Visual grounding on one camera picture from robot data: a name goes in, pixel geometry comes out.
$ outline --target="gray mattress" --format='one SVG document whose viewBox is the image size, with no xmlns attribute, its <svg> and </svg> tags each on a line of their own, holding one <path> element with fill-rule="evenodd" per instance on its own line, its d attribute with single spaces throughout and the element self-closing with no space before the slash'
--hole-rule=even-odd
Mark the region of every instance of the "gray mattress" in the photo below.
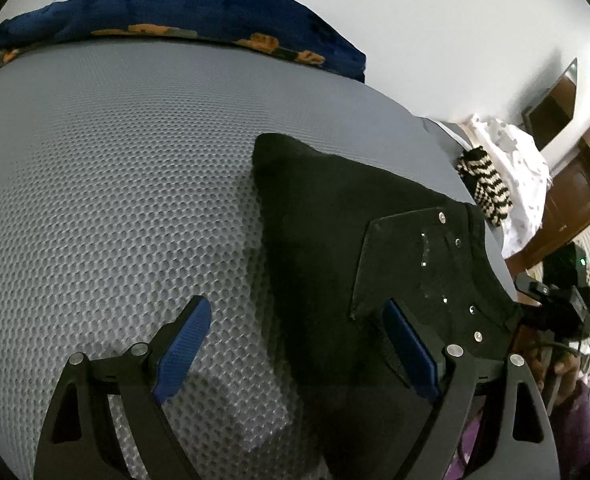
<svg viewBox="0 0 590 480">
<path fill-rule="evenodd" d="M 273 313 L 250 172 L 262 132 L 471 202 L 421 120 L 320 70 L 159 40 L 53 46 L 0 70 L 0 454 L 20 478 L 67 356 L 148 340 L 193 294 L 213 326 L 164 410 L 197 471 L 326 477 Z M 490 233 L 487 250 L 512 291 Z"/>
</svg>

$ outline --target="white wall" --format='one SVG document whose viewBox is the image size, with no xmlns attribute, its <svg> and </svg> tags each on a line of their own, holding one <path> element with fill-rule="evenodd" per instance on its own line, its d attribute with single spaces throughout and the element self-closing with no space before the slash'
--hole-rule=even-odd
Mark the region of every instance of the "white wall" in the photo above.
<svg viewBox="0 0 590 480">
<path fill-rule="evenodd" d="M 9 0 L 2 19 L 51 0 Z M 584 0 L 297 0 L 367 55 L 366 82 L 416 115 L 519 114 L 579 58 L 572 123 L 544 149 L 554 166 L 590 124 Z"/>
</svg>

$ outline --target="blue blanket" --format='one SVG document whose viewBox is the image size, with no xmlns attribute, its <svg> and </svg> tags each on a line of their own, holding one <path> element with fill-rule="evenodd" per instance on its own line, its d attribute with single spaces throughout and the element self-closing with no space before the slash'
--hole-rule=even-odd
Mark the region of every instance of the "blue blanket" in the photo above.
<svg viewBox="0 0 590 480">
<path fill-rule="evenodd" d="M 364 81 L 366 56 L 294 0 L 65 0 L 0 24 L 0 67 L 25 50 L 92 36 L 232 43 Z"/>
</svg>

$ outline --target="blue gripper pad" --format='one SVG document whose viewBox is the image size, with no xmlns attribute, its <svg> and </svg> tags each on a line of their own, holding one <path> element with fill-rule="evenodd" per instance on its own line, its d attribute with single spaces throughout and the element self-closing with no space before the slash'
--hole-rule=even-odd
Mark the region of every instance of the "blue gripper pad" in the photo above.
<svg viewBox="0 0 590 480">
<path fill-rule="evenodd" d="M 408 374 L 415 392 L 433 403 L 440 397 L 437 364 L 418 337 L 413 327 L 393 301 L 384 304 L 384 330 L 395 349 L 395 354 Z"/>
<path fill-rule="evenodd" d="M 211 304 L 202 298 L 159 360 L 153 389 L 159 404 L 179 391 L 210 327 Z"/>
</svg>

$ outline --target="white cloth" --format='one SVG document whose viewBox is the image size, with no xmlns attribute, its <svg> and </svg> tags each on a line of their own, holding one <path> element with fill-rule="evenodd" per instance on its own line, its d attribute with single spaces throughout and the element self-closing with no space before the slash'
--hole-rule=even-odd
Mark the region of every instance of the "white cloth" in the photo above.
<svg viewBox="0 0 590 480">
<path fill-rule="evenodd" d="M 474 146 L 482 146 L 511 192 L 513 208 L 502 221 L 502 257 L 521 251 L 542 226 L 549 188 L 549 167 L 533 137 L 499 119 L 480 121 L 474 114 L 459 124 Z"/>
</svg>

